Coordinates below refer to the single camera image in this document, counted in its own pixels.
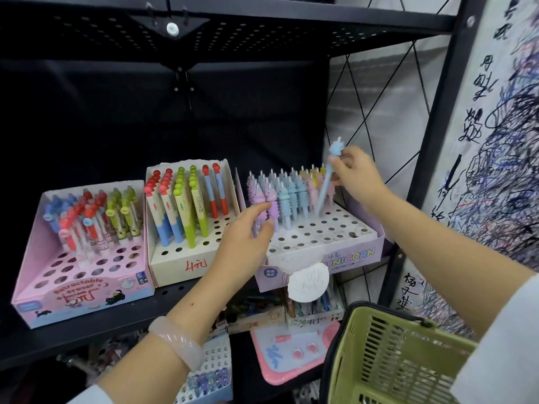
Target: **basket handle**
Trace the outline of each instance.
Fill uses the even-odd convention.
[[[411,314],[406,313],[406,312],[400,312],[398,310],[390,309],[388,307],[381,306],[381,305],[378,305],[378,304],[373,303],[373,302],[368,302],[366,300],[361,300],[359,302],[352,303],[350,306],[348,306],[348,310],[352,311],[356,307],[360,307],[360,306],[368,306],[368,307],[371,307],[373,309],[376,309],[376,310],[379,310],[379,311],[382,311],[382,312],[385,312],[385,313],[389,313],[390,315],[398,316],[398,317],[400,317],[402,319],[411,320],[413,322],[419,322],[419,324],[421,326],[424,326],[424,327],[427,327],[427,328],[438,327],[435,324],[435,322],[433,322],[430,319],[425,319],[424,317],[421,317],[421,316],[414,316],[414,315],[411,315]]]

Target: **shopping basket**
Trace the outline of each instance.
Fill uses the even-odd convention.
[[[321,404],[458,404],[449,389],[477,343],[370,302],[348,307],[329,346]]]

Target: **scribbled drawing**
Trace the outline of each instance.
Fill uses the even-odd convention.
[[[506,17],[513,16],[518,2],[511,1]],[[500,79],[499,100],[491,111],[483,106],[482,112],[488,113],[480,128],[485,140],[476,142],[478,149],[460,175],[462,194],[452,196],[455,185],[445,182],[432,217],[440,221],[443,215],[441,222],[448,227],[539,272],[539,0],[534,7],[516,47],[507,51],[514,59],[512,74]],[[504,39],[510,29],[507,24],[500,27],[495,38]],[[467,112],[467,121],[480,118]],[[472,140],[469,133],[465,136]],[[443,214],[440,206],[448,193],[454,201]],[[473,335],[428,283],[415,313],[452,333]]]

